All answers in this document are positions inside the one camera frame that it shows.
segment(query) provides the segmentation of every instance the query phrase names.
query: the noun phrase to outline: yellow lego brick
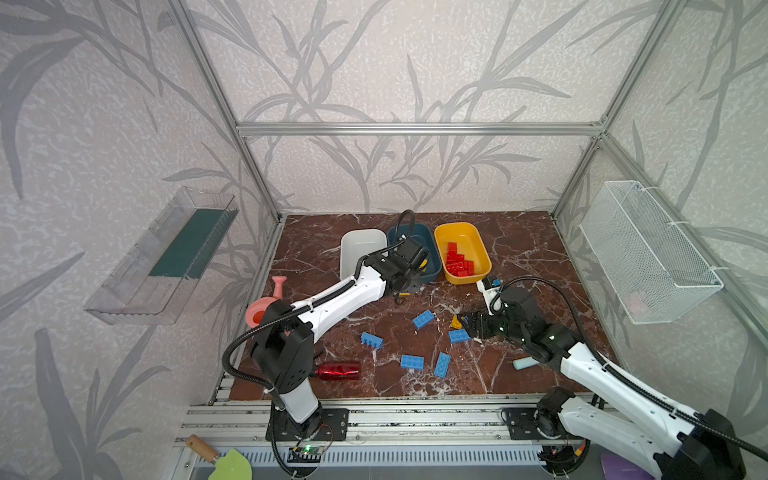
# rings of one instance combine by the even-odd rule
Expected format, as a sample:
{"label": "yellow lego brick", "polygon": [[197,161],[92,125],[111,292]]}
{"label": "yellow lego brick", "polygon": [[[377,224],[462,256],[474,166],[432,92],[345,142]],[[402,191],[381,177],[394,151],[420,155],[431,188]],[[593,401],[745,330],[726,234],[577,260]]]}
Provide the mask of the yellow lego brick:
{"label": "yellow lego brick", "polygon": [[458,315],[453,316],[453,321],[451,321],[451,327],[455,329],[462,329],[464,328],[462,326],[462,323],[458,321]]}

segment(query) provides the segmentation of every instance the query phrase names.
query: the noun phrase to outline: transparent tray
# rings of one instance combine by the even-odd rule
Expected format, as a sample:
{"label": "transparent tray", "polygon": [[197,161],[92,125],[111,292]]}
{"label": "transparent tray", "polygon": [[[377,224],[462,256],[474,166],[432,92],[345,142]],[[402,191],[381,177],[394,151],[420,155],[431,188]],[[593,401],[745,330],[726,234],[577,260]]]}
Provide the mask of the transparent tray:
{"label": "transparent tray", "polygon": [[605,182],[581,231],[632,323],[671,322],[723,288],[677,223],[635,180]]}
{"label": "transparent tray", "polygon": [[232,194],[182,187],[85,304],[111,325],[172,325],[227,233]]}

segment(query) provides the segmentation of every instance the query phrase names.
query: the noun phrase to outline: black cable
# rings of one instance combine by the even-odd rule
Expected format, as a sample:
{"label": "black cable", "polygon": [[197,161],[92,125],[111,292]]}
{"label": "black cable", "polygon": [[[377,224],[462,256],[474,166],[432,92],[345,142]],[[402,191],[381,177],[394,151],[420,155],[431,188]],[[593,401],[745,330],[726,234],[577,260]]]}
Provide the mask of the black cable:
{"label": "black cable", "polygon": [[374,255],[378,255],[380,253],[389,252],[391,250],[394,250],[395,248],[403,245],[406,242],[407,238],[411,237],[411,234],[413,234],[413,229],[416,226],[416,214],[413,213],[413,210],[405,210],[403,211],[399,217],[397,217],[397,221],[395,222],[395,239],[397,239],[397,230],[400,230],[400,222],[402,222],[402,219],[410,214],[411,216],[411,223],[408,227],[408,232],[405,234],[405,237],[396,241],[389,247],[384,247],[382,249],[379,249],[375,252],[367,253],[366,255],[363,255],[359,259],[357,259],[357,264],[355,265],[355,278],[360,278],[360,270],[362,269],[362,263],[366,261],[367,258],[373,257]]}
{"label": "black cable", "polygon": [[272,436],[272,453],[273,455],[275,455],[275,460],[277,461],[277,464],[280,466],[283,472],[290,475],[291,478],[306,478],[312,475],[315,472],[315,470],[317,470],[317,467],[302,467],[302,468],[311,468],[312,471],[306,474],[301,474],[296,469],[291,471],[290,467],[283,460],[283,457],[280,456],[280,452],[277,450],[277,441],[275,440],[275,404],[274,402],[270,405],[270,422],[266,426],[266,428],[267,428],[267,431],[269,432],[269,435]]}
{"label": "black cable", "polygon": [[514,279],[514,280],[512,280],[510,282],[507,282],[502,287],[502,289],[498,291],[496,296],[494,296],[494,299],[492,300],[491,304],[493,305],[493,301],[496,300],[497,296],[501,296],[502,291],[506,290],[513,283],[517,283],[517,282],[522,281],[522,280],[534,280],[536,282],[545,283],[545,284],[551,286],[552,288],[554,288],[555,290],[557,290],[558,293],[560,293],[560,295],[563,297],[565,302],[568,304],[568,309],[571,311],[571,316],[573,316],[574,321],[576,322],[576,327],[578,328],[579,335],[581,336],[581,341],[587,346],[587,348],[589,349],[590,353],[594,356],[594,358],[598,361],[598,363],[600,363],[600,365],[602,366],[602,368],[606,372],[609,372],[617,380],[619,380],[620,382],[622,382],[623,384],[625,384],[626,386],[628,386],[629,388],[634,390],[638,395],[642,396],[643,398],[645,398],[646,400],[648,400],[648,401],[650,401],[652,403],[655,403],[656,405],[660,406],[662,409],[667,410],[669,413],[674,413],[674,415],[680,417],[681,419],[685,420],[686,422],[690,423],[691,425],[699,427],[700,429],[704,430],[705,432],[709,432],[710,434],[715,435],[716,437],[719,437],[719,438],[725,440],[726,442],[732,443],[732,444],[738,446],[739,448],[741,448],[743,450],[746,450],[747,452],[749,452],[749,453],[751,453],[753,455],[756,455],[756,456],[760,457],[761,459],[765,460],[766,462],[768,462],[768,452],[765,452],[764,450],[759,449],[755,445],[752,445],[749,442],[745,442],[742,439],[738,439],[737,437],[728,435],[725,432],[721,432],[720,430],[715,429],[714,427],[712,427],[708,423],[702,422],[701,420],[699,420],[698,418],[696,418],[696,417],[694,417],[692,415],[688,415],[685,412],[681,412],[680,410],[676,410],[675,407],[673,407],[669,403],[665,402],[664,400],[659,399],[654,394],[646,391],[643,387],[639,386],[638,384],[636,384],[632,380],[629,380],[627,377],[622,375],[621,372],[616,370],[611,364],[608,363],[608,361],[600,354],[600,352],[598,352],[598,350],[594,347],[592,342],[589,340],[589,338],[587,337],[586,329],[584,328],[584,324],[581,321],[581,317],[579,316],[578,311],[576,310],[576,307],[574,307],[573,303],[571,302],[571,299],[568,298],[568,296],[565,294],[563,289],[560,288],[557,284],[555,284],[555,283],[553,283],[553,282],[551,282],[549,280],[537,277],[537,276],[529,276],[529,275],[528,276],[520,276],[520,277],[518,277],[518,278],[516,278],[516,279]]}
{"label": "black cable", "polygon": [[[335,299],[342,293],[352,288],[354,285],[355,285],[355,280],[350,280],[349,282],[342,285],[341,288],[339,288],[338,290],[334,290],[328,295],[325,295],[324,297],[319,298],[316,302],[314,302],[313,306],[320,306],[320,305],[323,305],[325,302]],[[289,320],[297,318],[302,313],[307,313],[310,310],[311,308],[309,305],[305,305],[300,308],[293,309],[277,317],[277,319],[275,319],[273,322],[262,323],[261,325],[257,325],[254,328],[248,330],[243,335],[238,336],[232,343],[230,343],[227,349],[224,350],[224,353],[221,356],[221,365],[224,367],[224,371],[237,379],[242,379],[248,382],[256,383],[257,385],[261,385],[267,390],[271,390],[272,388],[274,388],[272,383],[268,382],[267,380],[261,379],[257,376],[250,375],[245,372],[241,372],[240,370],[236,369],[234,365],[232,365],[231,356],[234,353],[234,351],[237,349],[237,347],[240,346],[241,343],[245,342],[252,336],[256,335],[258,332],[264,329],[268,329],[273,326],[276,326],[280,323],[288,322]]]}

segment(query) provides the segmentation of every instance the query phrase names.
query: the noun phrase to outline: dark blue bin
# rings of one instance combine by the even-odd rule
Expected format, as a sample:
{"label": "dark blue bin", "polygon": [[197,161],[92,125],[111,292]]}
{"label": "dark blue bin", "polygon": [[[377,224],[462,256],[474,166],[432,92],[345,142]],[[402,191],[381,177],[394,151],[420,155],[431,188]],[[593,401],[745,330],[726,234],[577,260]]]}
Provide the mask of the dark blue bin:
{"label": "dark blue bin", "polygon": [[[408,224],[400,225],[398,230],[398,236],[408,233]],[[435,242],[435,236],[432,235],[432,231],[423,223],[417,223],[413,226],[413,233],[411,238],[417,240],[424,248],[427,249],[429,255],[427,256],[427,267],[421,278],[421,283],[429,283],[435,281],[438,274],[442,271],[442,259],[440,253],[437,250],[437,243]],[[397,239],[395,236],[395,227],[389,229],[386,233],[387,245],[393,245]]]}

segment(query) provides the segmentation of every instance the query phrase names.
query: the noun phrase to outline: aluminum frame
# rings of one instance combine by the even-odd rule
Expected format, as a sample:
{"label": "aluminum frame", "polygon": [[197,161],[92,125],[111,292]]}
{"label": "aluminum frame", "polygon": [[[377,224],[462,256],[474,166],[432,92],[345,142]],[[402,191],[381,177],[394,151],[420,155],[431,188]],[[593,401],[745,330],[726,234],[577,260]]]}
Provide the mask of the aluminum frame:
{"label": "aluminum frame", "polygon": [[[269,240],[266,242],[266,251],[264,252],[263,259],[259,265],[259,270],[256,275],[253,276],[253,282],[250,284],[250,288],[246,294],[246,299],[240,308],[241,313],[244,312],[251,303],[256,301],[257,298],[261,297],[261,293],[266,287],[266,282],[269,281],[272,262],[275,260],[277,245],[283,235],[283,229],[285,228],[287,218],[288,217],[286,215],[283,215],[277,225],[275,225],[275,227],[272,229],[272,233],[270,233]],[[227,343],[232,342],[240,334],[245,332],[246,327],[247,324],[245,322],[240,322],[239,326],[232,332],[231,338],[227,339]],[[240,366],[240,360],[243,358],[245,345],[246,344],[243,343],[235,350],[235,368]],[[208,405],[213,405],[219,398],[221,398],[222,391],[226,391],[226,388],[231,388],[233,380],[227,381],[227,377],[232,379],[232,377],[224,374],[224,368],[221,364],[219,364],[216,375],[214,377],[214,383],[211,386],[210,401],[208,402]]]}
{"label": "aluminum frame", "polygon": [[[642,46],[634,56],[627,73],[624,75],[624,79],[619,84],[619,88],[616,90],[611,103],[608,104],[608,108],[601,118],[602,129],[600,134],[609,132],[611,125],[616,121],[621,109],[627,103],[627,99],[632,95],[635,87],[637,87],[637,83],[643,77],[643,73],[664,43],[664,39],[669,35],[677,17],[679,17],[680,13],[683,11],[686,1],[687,0],[666,0],[659,9],[659,13],[656,15],[654,23],[645,35]],[[571,199],[571,195],[573,195],[576,190],[576,186],[587,173],[592,159],[594,159],[594,149],[596,147],[594,142],[590,144],[590,147],[591,148],[588,148],[581,155],[581,159],[579,160],[574,173],[565,184],[563,194],[558,199],[558,202],[555,204],[552,211],[553,218],[557,218],[562,213],[565,204]]]}
{"label": "aluminum frame", "polygon": [[[577,393],[589,401],[591,393]],[[562,445],[567,439],[510,440],[501,410],[534,408],[542,394],[325,399],[324,407],[349,409],[347,440],[338,445]],[[213,446],[266,444],[269,400],[191,406],[174,446],[192,434]],[[608,411],[617,413],[610,406]]]}
{"label": "aluminum frame", "polygon": [[275,122],[242,123],[243,136],[265,135],[577,135],[588,137],[601,132],[598,123],[512,122],[512,123],[333,123]]}
{"label": "aluminum frame", "polygon": [[245,163],[248,174],[256,183],[259,194],[269,208],[270,215],[275,220],[275,223],[277,223],[280,220],[280,211],[277,209],[275,200],[272,198],[270,190],[266,186],[266,181],[262,177],[259,167],[253,158],[253,155],[250,153],[250,149],[245,144],[245,140],[237,133],[237,121],[232,113],[229,102],[227,102],[227,98],[224,96],[223,89],[214,74],[214,69],[205,53],[203,42],[200,40],[200,36],[194,26],[194,21],[192,20],[192,15],[189,9],[185,5],[184,0],[165,0],[165,4],[168,7],[168,11],[174,24],[179,28],[182,40],[190,49],[192,59],[194,59],[197,69],[205,80],[205,84],[208,87],[210,94],[214,98],[214,103],[224,120],[224,127],[232,137],[234,146],[240,154],[240,159]]}
{"label": "aluminum frame", "polygon": [[[598,138],[598,147],[600,146],[603,147],[605,153],[613,159],[618,169],[627,178],[639,181],[644,187],[655,187],[654,182],[632,161],[626,150],[610,134],[604,134]],[[709,247],[696,229],[686,221],[680,211],[672,205],[658,188],[649,188],[647,191],[673,221],[681,222],[678,224],[678,227],[708,264],[714,266],[723,265],[720,256]],[[746,329],[755,336],[763,348],[768,351],[768,316],[765,309],[749,293],[743,283],[741,283],[741,280],[729,270],[718,270],[717,275],[723,281],[723,289],[720,291],[720,295],[722,295],[725,303]]]}

